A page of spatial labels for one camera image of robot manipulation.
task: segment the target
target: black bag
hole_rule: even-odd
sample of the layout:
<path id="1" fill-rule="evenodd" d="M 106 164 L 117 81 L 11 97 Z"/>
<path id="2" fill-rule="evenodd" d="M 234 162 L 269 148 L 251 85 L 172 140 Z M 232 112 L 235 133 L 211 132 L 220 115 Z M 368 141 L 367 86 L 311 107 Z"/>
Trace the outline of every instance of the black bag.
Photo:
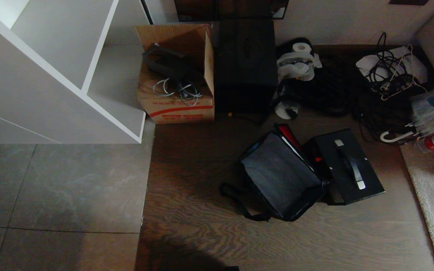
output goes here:
<path id="1" fill-rule="evenodd" d="M 269 221 L 274 216 L 295 221 L 325 193 L 327 182 L 319 177 L 301 152 L 289 126 L 275 125 L 240 156 L 238 167 L 244 184 L 266 211 L 251 215 L 239 195 L 240 189 L 223 183 L 220 193 L 231 198 L 243 215 L 254 221 Z"/>

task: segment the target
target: white hook handle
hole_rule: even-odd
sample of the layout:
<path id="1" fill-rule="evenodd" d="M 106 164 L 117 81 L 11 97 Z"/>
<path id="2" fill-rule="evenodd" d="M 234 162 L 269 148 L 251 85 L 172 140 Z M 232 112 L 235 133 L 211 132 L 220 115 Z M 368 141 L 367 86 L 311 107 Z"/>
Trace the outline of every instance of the white hook handle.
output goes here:
<path id="1" fill-rule="evenodd" d="M 379 139 L 381 139 L 381 141 L 386 142 L 386 143 L 393 143 L 396 142 L 398 140 L 404 139 L 405 137 L 409 137 L 412 134 L 414 134 L 413 131 L 407 132 L 406 134 L 402 134 L 399 137 L 395 137 L 394 139 L 385 139 L 384 137 L 387 136 L 390 132 L 383 132 L 380 136 Z"/>

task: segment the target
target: black box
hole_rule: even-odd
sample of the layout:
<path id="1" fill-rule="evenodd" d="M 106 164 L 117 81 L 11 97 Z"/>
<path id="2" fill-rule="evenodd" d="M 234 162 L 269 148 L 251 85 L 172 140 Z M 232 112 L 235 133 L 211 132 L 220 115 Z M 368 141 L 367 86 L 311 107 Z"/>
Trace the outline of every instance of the black box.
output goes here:
<path id="1" fill-rule="evenodd" d="M 320 135 L 303 145 L 311 164 L 329 181 L 329 205 L 346 205 L 384 193 L 353 132 Z"/>
<path id="2" fill-rule="evenodd" d="M 263 113 L 277 88 L 272 20 L 220 22 L 215 57 L 217 111 Z"/>

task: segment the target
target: wall outlet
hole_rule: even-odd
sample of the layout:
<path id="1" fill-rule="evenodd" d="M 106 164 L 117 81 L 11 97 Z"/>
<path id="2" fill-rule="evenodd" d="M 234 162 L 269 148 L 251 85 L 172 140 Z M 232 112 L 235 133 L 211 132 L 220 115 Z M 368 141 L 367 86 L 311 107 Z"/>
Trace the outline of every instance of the wall outlet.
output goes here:
<path id="1" fill-rule="evenodd" d="M 391 5 L 413 5 L 413 6 L 424 6 L 428 0 L 391 0 Z"/>

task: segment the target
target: box flap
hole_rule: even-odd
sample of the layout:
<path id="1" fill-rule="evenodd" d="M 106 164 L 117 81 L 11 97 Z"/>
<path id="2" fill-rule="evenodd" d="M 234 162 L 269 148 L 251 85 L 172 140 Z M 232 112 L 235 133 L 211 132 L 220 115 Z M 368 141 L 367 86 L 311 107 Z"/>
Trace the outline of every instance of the box flap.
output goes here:
<path id="1" fill-rule="evenodd" d="M 214 50 L 210 38 L 205 32 L 205 68 L 203 77 L 209 86 L 212 96 L 214 95 Z"/>
<path id="2" fill-rule="evenodd" d="M 186 46 L 188 44 L 203 45 L 205 43 L 205 33 L 209 31 L 208 24 L 165 24 L 159 26 L 134 26 L 134 28 L 145 50 L 154 43 L 164 47 L 166 42 L 172 42 L 174 50 L 179 49 L 179 46 L 176 46 L 175 43 L 182 43 L 182 45 Z M 178 37 L 183 35 L 184 38 L 180 41 Z"/>

